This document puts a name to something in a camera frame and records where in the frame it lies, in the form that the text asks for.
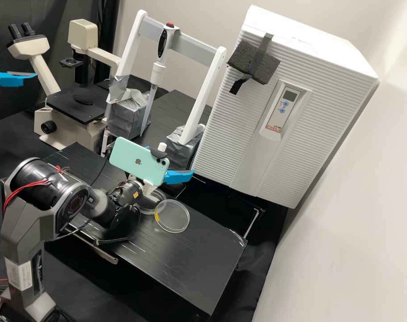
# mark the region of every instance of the black foam block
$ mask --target black foam block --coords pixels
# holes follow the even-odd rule
[[[269,82],[280,61],[265,52],[255,71],[250,71],[250,65],[257,53],[258,47],[251,45],[249,42],[241,41],[232,56],[230,56],[227,64],[242,73],[250,74],[255,81],[264,85]]]

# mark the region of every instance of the control panel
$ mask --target control panel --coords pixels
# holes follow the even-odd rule
[[[283,126],[292,112],[300,94],[300,91],[296,89],[288,86],[284,87],[278,102],[275,104],[272,115],[265,125],[265,128],[270,131],[281,133]]]

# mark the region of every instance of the black platform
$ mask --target black platform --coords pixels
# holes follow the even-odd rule
[[[89,124],[105,113],[107,91],[97,85],[71,87],[47,97],[47,105],[66,116]]]
[[[75,143],[45,159],[69,166],[74,175],[91,182],[104,159]],[[107,163],[95,188],[109,190],[125,179],[124,171]],[[178,234],[162,230],[153,216],[142,216],[138,230],[129,241],[101,248],[118,256],[168,287],[208,315],[214,309],[244,251],[246,240],[196,210],[188,207],[190,224]],[[71,225],[86,221],[78,215]],[[103,228],[91,222],[83,233],[101,239]]]

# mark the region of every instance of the white wall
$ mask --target white wall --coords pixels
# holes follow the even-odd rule
[[[387,74],[278,245],[253,322],[407,322],[403,8],[376,46]]]
[[[374,44],[384,40],[393,24],[393,12],[399,10],[400,1],[379,0],[121,0],[114,53],[121,55],[126,45],[135,15],[139,9],[159,21],[173,21],[182,31],[214,47],[225,46],[227,58],[232,53],[247,9],[251,4],[274,11],[331,34],[350,40],[365,57],[371,57]],[[156,61],[156,44],[144,39],[132,69],[132,73],[150,79],[153,62]],[[177,53],[167,59],[163,87],[178,89],[196,97],[207,68]],[[208,103],[213,104],[225,68],[213,86]]]

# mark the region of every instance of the label sticker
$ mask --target label sticker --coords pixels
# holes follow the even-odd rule
[[[32,265],[30,261],[17,265],[5,259],[7,267],[8,282],[20,291],[24,291],[32,286]]]

